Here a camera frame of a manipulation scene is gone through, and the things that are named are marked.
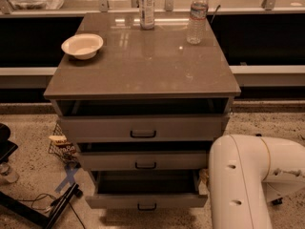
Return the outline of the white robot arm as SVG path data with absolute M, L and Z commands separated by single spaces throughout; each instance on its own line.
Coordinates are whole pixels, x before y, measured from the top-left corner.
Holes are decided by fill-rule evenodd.
M 305 147 L 283 138 L 224 135 L 212 145 L 213 229 L 273 229 L 268 203 L 305 186 Z

